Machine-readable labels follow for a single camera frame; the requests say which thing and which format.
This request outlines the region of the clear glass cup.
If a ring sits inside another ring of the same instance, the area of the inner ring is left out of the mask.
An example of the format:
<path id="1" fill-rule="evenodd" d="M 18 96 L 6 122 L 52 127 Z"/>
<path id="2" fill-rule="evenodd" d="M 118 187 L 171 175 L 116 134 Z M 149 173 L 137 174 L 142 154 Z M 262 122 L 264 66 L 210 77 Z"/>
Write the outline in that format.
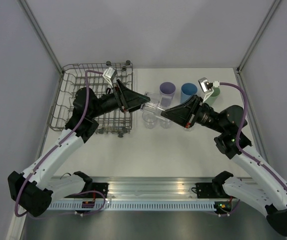
<path id="1" fill-rule="evenodd" d="M 169 108 L 172 102 L 172 97 L 169 95 L 145 92 L 146 97 L 150 98 L 150 101 L 141 105 L 140 110 L 144 113 L 148 113 L 162 118 L 161 113 Z"/>
<path id="2" fill-rule="evenodd" d="M 166 118 L 160 119 L 160 122 L 159 122 L 160 126 L 164 129 L 169 129 L 172 126 L 172 123 L 173 122 L 171 120 L 166 119 Z"/>
<path id="3" fill-rule="evenodd" d="M 194 127 L 189 127 L 189 128 L 186 128 L 184 127 L 183 130 L 186 131 L 186 132 L 191 132 L 192 130 L 194 129 Z"/>
<path id="4" fill-rule="evenodd" d="M 155 115 L 147 113 L 147 112 L 142 113 L 142 119 L 143 119 L 144 126 L 150 130 L 155 128 L 158 122 L 158 118 Z"/>

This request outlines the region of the blue plastic cup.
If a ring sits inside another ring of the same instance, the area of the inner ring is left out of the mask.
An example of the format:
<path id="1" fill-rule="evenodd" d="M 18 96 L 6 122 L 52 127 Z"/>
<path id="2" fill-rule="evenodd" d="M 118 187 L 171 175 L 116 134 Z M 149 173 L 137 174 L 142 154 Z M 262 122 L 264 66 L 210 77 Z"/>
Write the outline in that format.
<path id="1" fill-rule="evenodd" d="M 180 92 L 180 103 L 184 103 L 187 101 L 191 96 L 195 95 L 198 92 L 198 87 L 193 83 L 184 83 L 181 86 Z"/>

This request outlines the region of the lavender plastic cup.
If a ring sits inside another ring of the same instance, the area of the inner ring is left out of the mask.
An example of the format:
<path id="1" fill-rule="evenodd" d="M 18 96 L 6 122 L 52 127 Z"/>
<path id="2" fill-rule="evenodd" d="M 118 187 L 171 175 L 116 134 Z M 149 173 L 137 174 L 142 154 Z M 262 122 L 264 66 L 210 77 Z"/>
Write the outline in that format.
<path id="1" fill-rule="evenodd" d="M 161 105 L 169 107 L 176 92 L 176 86 L 172 82 L 163 82 L 159 86 L 159 93 L 162 95 Z"/>

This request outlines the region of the green plastic cup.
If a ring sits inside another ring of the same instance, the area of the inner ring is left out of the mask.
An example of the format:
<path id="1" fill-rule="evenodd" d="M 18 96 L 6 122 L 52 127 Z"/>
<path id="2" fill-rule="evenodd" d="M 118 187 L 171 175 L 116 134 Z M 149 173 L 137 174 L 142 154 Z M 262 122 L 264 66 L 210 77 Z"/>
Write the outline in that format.
<path id="1" fill-rule="evenodd" d="M 209 106 L 212 106 L 214 102 L 217 100 L 218 96 L 220 95 L 221 90 L 219 87 L 215 87 L 213 89 L 213 93 L 204 101 Z"/>

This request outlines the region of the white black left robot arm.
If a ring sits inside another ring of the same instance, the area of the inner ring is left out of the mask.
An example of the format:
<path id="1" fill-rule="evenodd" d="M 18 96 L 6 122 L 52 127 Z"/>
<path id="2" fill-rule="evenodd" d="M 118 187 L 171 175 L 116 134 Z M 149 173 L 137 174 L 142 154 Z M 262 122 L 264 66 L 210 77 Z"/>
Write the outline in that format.
<path id="1" fill-rule="evenodd" d="M 73 102 L 72 116 L 52 147 L 22 172 L 13 171 L 8 176 L 10 196 L 15 202 L 16 217 L 19 207 L 34 217 L 42 215 L 49 205 L 64 197 L 78 194 L 88 198 L 93 192 L 92 179 L 77 171 L 67 180 L 52 181 L 53 175 L 76 150 L 82 147 L 96 132 L 96 118 L 114 110 L 132 113 L 151 99 L 127 88 L 120 80 L 111 93 L 96 97 L 86 85 L 80 88 Z"/>

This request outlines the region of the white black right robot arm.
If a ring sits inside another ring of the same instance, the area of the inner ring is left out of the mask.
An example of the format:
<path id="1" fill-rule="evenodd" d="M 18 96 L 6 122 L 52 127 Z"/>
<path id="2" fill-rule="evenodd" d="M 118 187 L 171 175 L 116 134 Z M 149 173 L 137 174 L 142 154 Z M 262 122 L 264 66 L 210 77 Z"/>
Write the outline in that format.
<path id="1" fill-rule="evenodd" d="M 202 98 L 194 95 L 186 102 L 161 112 L 161 116 L 189 129 L 195 124 L 218 132 L 214 138 L 217 149 L 235 162 L 260 186 L 255 189 L 233 174 L 224 171 L 212 180 L 212 193 L 222 198 L 235 197 L 260 212 L 269 225 L 287 237 L 287 181 L 284 180 L 252 145 L 239 129 L 247 122 L 242 119 L 244 110 L 232 105 L 216 112 Z"/>

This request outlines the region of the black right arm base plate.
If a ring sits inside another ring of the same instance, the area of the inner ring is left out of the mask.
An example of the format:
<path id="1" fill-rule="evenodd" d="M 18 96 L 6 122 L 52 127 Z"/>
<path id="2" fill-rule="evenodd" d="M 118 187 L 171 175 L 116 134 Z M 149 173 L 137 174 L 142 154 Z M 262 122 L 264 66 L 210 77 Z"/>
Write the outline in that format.
<path id="1" fill-rule="evenodd" d="M 217 199 L 218 194 L 213 189 L 211 182 L 197 182 L 195 183 L 196 195 L 199 199 Z"/>

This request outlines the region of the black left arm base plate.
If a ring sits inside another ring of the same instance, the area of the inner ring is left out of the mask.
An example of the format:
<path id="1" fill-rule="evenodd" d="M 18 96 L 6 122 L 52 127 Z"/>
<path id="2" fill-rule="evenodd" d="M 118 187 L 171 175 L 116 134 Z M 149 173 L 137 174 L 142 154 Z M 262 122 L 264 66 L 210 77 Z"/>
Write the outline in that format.
<path id="1" fill-rule="evenodd" d="M 107 182 L 93 182 L 90 187 L 91 191 L 97 191 L 104 195 L 106 198 L 109 192 L 109 183 Z"/>

